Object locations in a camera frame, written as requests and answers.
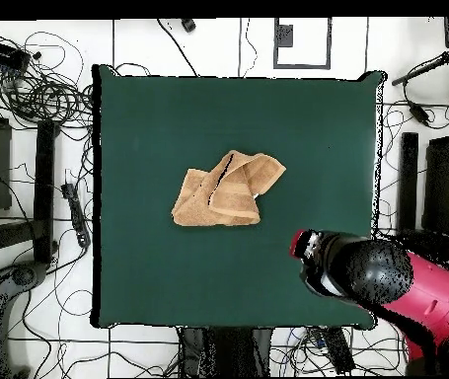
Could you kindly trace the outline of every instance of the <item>black border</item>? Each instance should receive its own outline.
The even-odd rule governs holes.
[[[144,323],[112,323],[108,327],[100,325],[100,314],[101,314],[101,273],[102,273],[102,254],[101,254],[101,209],[102,209],[102,149],[101,149],[101,106],[102,106],[102,78],[100,74],[100,64],[93,64],[91,72],[93,76],[93,94],[92,94],[92,104],[93,104],[93,133],[92,133],[92,144],[94,152],[94,210],[93,210],[93,306],[91,309],[90,322],[91,325],[97,329],[110,329],[116,324],[121,325],[141,325],[149,327],[173,327],[162,324],[144,324]],[[382,148],[383,148],[383,90],[385,82],[387,80],[387,73],[385,71],[366,71],[357,80],[345,80],[345,79],[332,79],[332,78],[300,78],[298,80],[303,81],[343,81],[345,83],[360,83],[364,81],[368,76],[373,73],[382,74],[381,79],[378,82],[376,88],[375,96],[375,108],[377,115],[376,120],[376,157],[377,162],[374,168],[374,190],[372,198],[372,214],[371,214],[371,238],[376,239],[377,235],[380,236],[380,230],[378,229],[379,221],[379,200],[380,200],[380,175],[381,175],[381,161],[382,161]],[[149,75],[147,77],[164,77],[158,75]],[[216,76],[198,76],[199,78],[216,79],[220,77]],[[194,78],[194,76],[179,76],[178,78]],[[240,79],[242,77],[228,77],[229,79]],[[248,77],[248,80],[272,80],[269,77]],[[279,83],[282,80],[292,80],[287,79],[276,79]],[[374,324],[370,329],[361,330],[373,330],[377,326],[376,317],[372,313],[368,313]],[[341,325],[340,327],[353,327],[358,326],[358,324],[347,324]],[[275,325],[272,328],[291,328],[296,327],[295,325]]]
[[[102,77],[100,65],[93,64],[91,67],[93,76],[93,133],[91,142],[93,144],[94,156],[94,194],[93,204],[93,306],[91,308],[91,326],[101,329],[100,312],[102,306]]]
[[[326,64],[279,64],[278,63],[278,29],[280,26],[280,18],[274,18],[273,30],[273,69],[275,70],[295,70],[295,69],[312,69],[312,70],[331,70],[331,50],[332,50],[332,33],[333,18],[328,18],[328,32],[326,34]]]

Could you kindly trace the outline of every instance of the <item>cable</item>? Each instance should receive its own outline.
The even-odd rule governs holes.
[[[15,200],[17,201],[17,204],[19,205],[19,209],[21,209],[21,212],[23,213],[24,218],[26,219],[26,222],[28,223],[28,226],[30,227],[30,232],[31,232],[31,236],[33,241],[35,241],[37,239],[37,236],[35,235],[35,230],[33,229],[33,225],[31,223],[31,221],[28,218],[28,215],[26,215],[26,212],[23,208],[23,206],[21,205],[21,202],[19,201],[19,197],[17,196],[17,194],[15,193],[15,191],[10,187],[10,185],[8,185],[3,179],[0,178],[0,183],[5,185],[10,192],[12,193],[12,195],[14,196]]]
[[[256,48],[251,44],[251,42],[249,41],[249,24],[251,23],[251,18],[249,18],[249,20],[247,21],[247,28],[245,29],[245,40],[247,41],[247,43],[251,46],[251,48],[254,50],[254,54],[256,55],[256,57],[254,58],[254,62],[252,64],[252,67],[248,68],[247,71],[245,72],[243,78],[245,78],[245,76],[247,75],[247,73],[249,71],[251,71],[255,66],[256,66],[256,60],[258,59],[258,51],[256,50]]]
[[[181,49],[181,46],[179,45],[179,43],[177,42],[177,40],[174,38],[174,36],[170,33],[170,31],[168,31],[164,25],[161,23],[161,21],[159,19],[156,19],[158,25],[161,27],[161,29],[166,32],[168,34],[168,36],[172,39],[172,41],[174,42],[174,44],[177,46],[177,48],[179,49],[179,52],[181,53],[182,57],[184,58],[184,60],[186,61],[186,63],[188,64],[188,66],[190,67],[190,69],[192,70],[192,73],[194,74],[194,76],[199,77],[199,75],[196,73],[196,70],[194,70],[194,67],[192,67],[192,64],[189,62],[189,60],[187,59],[186,55],[184,54],[184,52]]]
[[[422,62],[422,63],[416,65],[412,70],[409,71],[409,73],[408,73],[407,75],[411,74],[413,71],[415,71],[417,68],[419,68],[419,67],[421,67],[421,66],[423,66],[423,65],[429,64],[430,62],[432,62],[432,61],[434,61],[434,60],[436,60],[436,59],[442,58],[442,57],[447,58],[447,56],[448,56],[448,55],[447,55],[447,52],[445,51],[445,52],[441,53],[440,55],[435,56],[435,57],[432,58],[432,59],[429,59],[429,60],[427,60],[427,61],[424,61],[424,62]],[[403,94],[404,94],[404,96],[405,96],[405,100],[407,101],[407,103],[408,103],[409,106],[411,107],[411,112],[412,112],[414,115],[416,115],[416,114],[418,114],[418,113],[424,113],[424,115],[418,114],[416,117],[424,117],[424,118],[425,118],[426,113],[425,113],[425,111],[422,109],[422,107],[421,107],[420,105],[416,104],[415,102],[413,102],[412,100],[409,99],[409,97],[408,97],[408,95],[407,95],[407,83],[408,83],[408,81],[406,81],[406,82],[403,83]],[[431,129],[443,129],[443,128],[449,126],[449,117],[447,116],[447,113],[448,113],[448,112],[449,112],[449,103],[447,104],[447,106],[446,106],[446,108],[445,108],[445,114],[444,114],[445,119],[447,120],[447,123],[444,124],[444,125],[442,125],[442,126],[432,126],[431,123],[433,123],[434,120],[429,120],[428,118],[427,118],[426,120],[419,119],[419,121],[420,121],[422,124],[424,124],[425,126],[427,126],[428,128],[431,128]]]
[[[146,75],[146,76],[150,76],[150,75],[151,75],[151,74],[150,74],[150,70],[149,70],[147,67],[145,67],[145,66],[143,66],[143,65],[141,65],[141,64],[135,64],[135,63],[133,63],[133,62],[124,62],[124,63],[118,65],[118,66],[115,68],[115,71],[118,73],[118,69],[119,69],[120,67],[124,66],[124,65],[131,65],[131,66],[134,66],[134,67],[140,67],[140,68],[143,69],[143,71],[145,71],[145,75]]]
[[[45,365],[46,361],[48,360],[48,357],[52,353],[52,344],[50,344],[50,341],[48,341],[46,338],[40,336],[38,333],[34,332],[30,328],[30,326],[28,326],[28,323],[26,322],[26,312],[28,311],[30,302],[31,302],[31,290],[28,291],[28,303],[26,304],[26,307],[24,307],[24,312],[23,312],[22,322],[24,324],[24,327],[26,327],[26,330],[28,330],[33,336],[39,338],[41,341],[44,341],[48,344],[48,353],[46,354],[46,357],[43,359],[43,362],[39,365],[37,372],[35,373],[34,379],[37,379],[37,376],[38,376],[41,368]]]

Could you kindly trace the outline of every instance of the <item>folded towel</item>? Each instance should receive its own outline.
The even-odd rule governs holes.
[[[285,171],[264,154],[227,153],[210,172],[188,169],[173,220],[183,226],[249,225],[260,222],[255,197],[266,193]]]

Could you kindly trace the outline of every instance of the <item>green table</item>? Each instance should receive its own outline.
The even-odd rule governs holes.
[[[288,248],[300,228],[369,235],[382,73],[140,78],[95,66],[93,75],[102,165],[94,325],[372,324],[358,307],[311,294]],[[258,198],[261,222],[176,225],[171,210],[187,169],[210,171],[232,149],[263,152],[287,169]]]

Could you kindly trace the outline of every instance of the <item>towel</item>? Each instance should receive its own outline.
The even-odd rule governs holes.
[[[272,157],[235,150],[210,173],[188,169],[173,220],[183,226],[257,224],[261,219],[256,196],[266,193],[284,171]]]

